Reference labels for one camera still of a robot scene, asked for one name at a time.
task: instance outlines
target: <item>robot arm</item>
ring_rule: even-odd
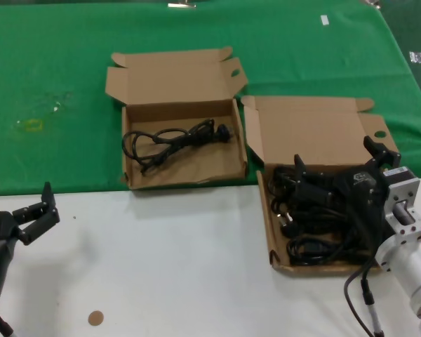
[[[31,222],[33,223],[21,230],[19,226]],[[0,211],[0,295],[3,288],[8,266],[14,255],[14,247],[17,240],[24,245],[31,244],[43,233],[51,229],[56,223],[59,223],[59,214],[56,209],[55,198],[51,191],[50,183],[46,183],[42,193],[41,202],[23,209],[9,212]],[[9,331],[0,318],[0,331]]]
[[[300,182],[296,188],[297,197],[303,194],[305,198],[333,206],[336,201],[334,194],[342,195],[349,221],[359,231],[378,265],[396,277],[410,298],[413,312],[421,319],[421,216],[414,207],[420,181],[407,167],[398,167],[399,153],[373,142],[368,136],[363,144],[373,158],[364,165],[325,175],[327,188],[320,188],[324,184],[314,184],[308,179],[316,175],[321,175],[322,179],[323,174],[310,175],[299,156],[295,156],[295,170]],[[386,165],[392,169],[384,170]],[[372,310],[374,336],[383,336],[366,281],[369,267],[363,266],[348,280],[352,281],[363,272],[363,294],[365,299],[370,298],[366,304]]]

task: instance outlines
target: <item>box handle hole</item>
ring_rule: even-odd
[[[374,136],[376,138],[385,138],[385,137],[387,137],[387,133],[385,131],[376,131],[374,133]]]

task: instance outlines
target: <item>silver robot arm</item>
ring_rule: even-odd
[[[396,277],[410,298],[412,311],[421,319],[421,216],[414,206],[420,180],[406,167],[384,172],[384,175],[409,179],[396,179],[389,186],[384,211],[394,235],[380,245],[375,259],[385,272]]]

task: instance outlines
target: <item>cardboard box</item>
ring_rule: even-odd
[[[365,164],[371,158],[363,147],[365,136],[397,151],[384,119],[364,113],[373,108],[374,102],[369,98],[244,96],[242,103],[246,141],[265,163],[265,172],[257,175],[270,264],[275,269],[299,273],[357,270],[358,265],[343,262],[311,267],[290,265],[288,238],[281,234],[278,218],[270,209],[272,197],[267,183],[277,165],[294,167],[295,154],[314,171],[335,172]]]
[[[106,93],[126,106],[122,135],[132,130],[156,133],[165,128],[190,129],[213,118],[215,128],[226,124],[233,137],[228,143],[186,147],[144,175],[140,165],[123,155],[123,172],[131,189],[204,183],[244,178],[246,149],[234,96],[248,83],[232,48],[165,53],[120,54],[119,67],[107,69]],[[131,148],[131,139],[126,146]],[[138,140],[138,154],[160,152],[149,138]]]

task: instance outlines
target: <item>yellow stain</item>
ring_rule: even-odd
[[[28,132],[42,131],[44,128],[44,122],[41,119],[28,119],[23,122],[23,127],[25,131]]]

